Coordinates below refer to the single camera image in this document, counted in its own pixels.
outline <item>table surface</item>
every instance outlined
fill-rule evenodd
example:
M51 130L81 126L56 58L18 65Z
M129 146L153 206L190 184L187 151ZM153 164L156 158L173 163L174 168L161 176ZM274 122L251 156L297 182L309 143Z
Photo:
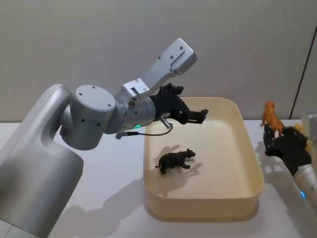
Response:
M293 125L296 121L283 122ZM317 237L317 216L298 193L282 161L264 154L259 124L259 120L245 121L265 180L253 218L233 223L155 220L143 201L144 137L116 140L114 135L103 135L94 150L72 149L84 160L83 175L49 238ZM0 123L0 148L18 125ZM70 148L59 134L54 140Z

